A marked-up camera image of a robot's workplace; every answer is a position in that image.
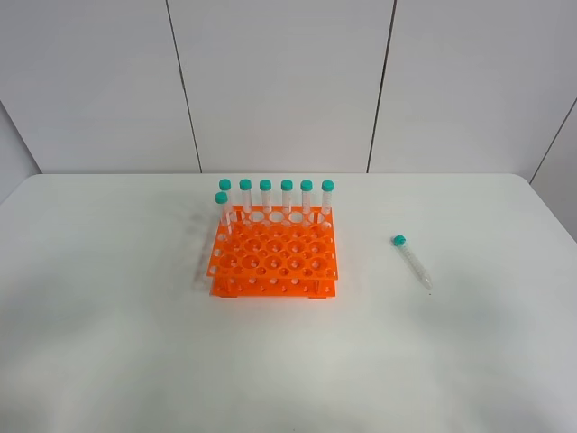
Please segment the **orange test tube rack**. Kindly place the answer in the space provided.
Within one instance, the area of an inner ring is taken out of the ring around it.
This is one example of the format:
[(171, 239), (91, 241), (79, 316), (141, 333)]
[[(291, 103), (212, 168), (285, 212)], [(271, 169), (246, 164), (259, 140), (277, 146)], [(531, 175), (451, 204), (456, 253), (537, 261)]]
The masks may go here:
[(336, 295), (338, 265), (334, 215), (312, 206), (290, 214), (256, 205), (252, 213), (233, 206), (230, 224), (218, 225), (206, 275), (218, 297), (306, 297)]

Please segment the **second row left tube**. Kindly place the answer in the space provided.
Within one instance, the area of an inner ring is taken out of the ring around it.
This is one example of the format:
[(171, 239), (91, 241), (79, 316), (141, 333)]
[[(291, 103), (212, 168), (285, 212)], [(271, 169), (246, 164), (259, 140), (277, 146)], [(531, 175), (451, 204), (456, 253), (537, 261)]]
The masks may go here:
[(231, 202), (228, 194), (225, 191), (219, 191), (215, 194), (215, 203), (221, 208), (220, 224), (224, 228), (224, 232), (230, 235), (233, 232), (231, 220)]

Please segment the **green-capped test tube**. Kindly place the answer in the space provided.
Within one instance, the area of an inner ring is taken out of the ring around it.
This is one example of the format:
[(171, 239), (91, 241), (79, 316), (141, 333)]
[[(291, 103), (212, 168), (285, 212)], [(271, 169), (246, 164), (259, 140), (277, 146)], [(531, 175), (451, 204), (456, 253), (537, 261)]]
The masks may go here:
[(407, 238), (404, 235), (394, 235), (391, 238), (391, 243), (403, 257), (403, 260), (408, 264), (421, 285), (426, 290), (431, 291), (433, 289), (431, 276), (410, 248)]

